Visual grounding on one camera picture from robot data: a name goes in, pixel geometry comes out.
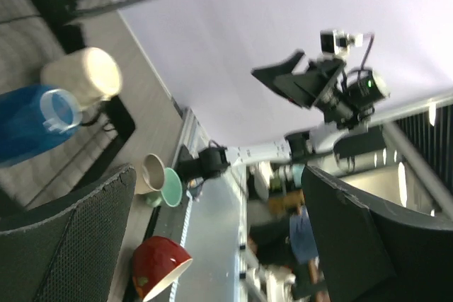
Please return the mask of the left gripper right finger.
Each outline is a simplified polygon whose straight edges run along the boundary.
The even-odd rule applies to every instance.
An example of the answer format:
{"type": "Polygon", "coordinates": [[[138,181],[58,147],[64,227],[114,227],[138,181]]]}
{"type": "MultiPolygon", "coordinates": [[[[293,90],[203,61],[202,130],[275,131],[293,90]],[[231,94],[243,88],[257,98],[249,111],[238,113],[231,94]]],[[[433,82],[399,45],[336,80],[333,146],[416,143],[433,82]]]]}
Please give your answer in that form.
{"type": "Polygon", "coordinates": [[[452,221],[310,166],[302,190],[332,301],[452,300],[452,221]]]}

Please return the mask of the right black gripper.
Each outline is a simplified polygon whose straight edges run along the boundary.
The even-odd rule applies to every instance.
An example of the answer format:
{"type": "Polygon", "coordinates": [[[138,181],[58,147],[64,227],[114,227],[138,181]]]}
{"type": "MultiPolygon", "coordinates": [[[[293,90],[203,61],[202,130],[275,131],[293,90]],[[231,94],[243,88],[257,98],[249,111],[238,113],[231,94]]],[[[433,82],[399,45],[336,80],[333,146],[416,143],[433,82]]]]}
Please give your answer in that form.
{"type": "Polygon", "coordinates": [[[283,62],[258,67],[251,74],[257,79],[269,79],[271,88],[301,108],[328,111],[335,98],[334,88],[346,66],[341,58],[309,62],[311,72],[291,73],[305,57],[305,51],[296,50],[283,62]]]}

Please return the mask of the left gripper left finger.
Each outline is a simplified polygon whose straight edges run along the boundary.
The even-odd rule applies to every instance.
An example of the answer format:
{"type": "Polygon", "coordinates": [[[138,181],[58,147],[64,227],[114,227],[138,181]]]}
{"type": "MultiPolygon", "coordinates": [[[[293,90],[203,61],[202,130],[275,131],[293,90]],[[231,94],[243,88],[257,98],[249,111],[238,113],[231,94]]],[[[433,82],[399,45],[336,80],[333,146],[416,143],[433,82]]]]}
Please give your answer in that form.
{"type": "Polygon", "coordinates": [[[1,219],[2,301],[107,301],[134,197],[124,164],[1,219]]]}

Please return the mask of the blue mug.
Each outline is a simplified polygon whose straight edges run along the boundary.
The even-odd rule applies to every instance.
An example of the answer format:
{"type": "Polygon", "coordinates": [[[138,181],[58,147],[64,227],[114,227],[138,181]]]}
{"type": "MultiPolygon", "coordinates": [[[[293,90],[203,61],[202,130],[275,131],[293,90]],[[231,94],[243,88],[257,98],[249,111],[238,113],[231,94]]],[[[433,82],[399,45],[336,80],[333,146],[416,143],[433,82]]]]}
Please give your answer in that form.
{"type": "Polygon", "coordinates": [[[49,151],[71,138],[82,110],[69,91],[35,84],[1,94],[1,167],[49,151]]]}

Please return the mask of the cream enamel mug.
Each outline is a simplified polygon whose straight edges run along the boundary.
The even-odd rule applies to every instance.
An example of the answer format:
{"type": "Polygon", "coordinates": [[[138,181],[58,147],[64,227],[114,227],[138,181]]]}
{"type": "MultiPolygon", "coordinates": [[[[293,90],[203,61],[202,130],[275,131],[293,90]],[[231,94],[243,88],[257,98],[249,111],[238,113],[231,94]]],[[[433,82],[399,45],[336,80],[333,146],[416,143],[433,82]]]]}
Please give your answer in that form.
{"type": "Polygon", "coordinates": [[[87,47],[46,64],[40,71],[40,81],[72,93],[82,110],[109,101],[122,90],[119,66],[97,47],[87,47]]]}

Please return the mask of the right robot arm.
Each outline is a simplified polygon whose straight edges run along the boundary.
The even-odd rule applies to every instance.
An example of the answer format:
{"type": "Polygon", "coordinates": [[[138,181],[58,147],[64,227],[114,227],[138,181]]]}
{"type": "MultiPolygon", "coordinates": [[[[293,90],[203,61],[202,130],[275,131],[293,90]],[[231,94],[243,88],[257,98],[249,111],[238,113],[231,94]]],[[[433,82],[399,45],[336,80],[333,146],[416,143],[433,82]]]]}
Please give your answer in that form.
{"type": "Polygon", "coordinates": [[[347,134],[367,128],[375,103],[390,94],[383,78],[365,66],[345,71],[345,57],[326,54],[309,60],[307,68],[297,73],[295,68],[303,57],[304,52],[297,50],[289,59],[255,68],[251,74],[293,105],[321,111],[323,123],[255,146],[220,146],[211,141],[196,156],[182,147],[175,170],[183,182],[218,178],[228,168],[261,161],[307,163],[330,154],[347,134]]]}

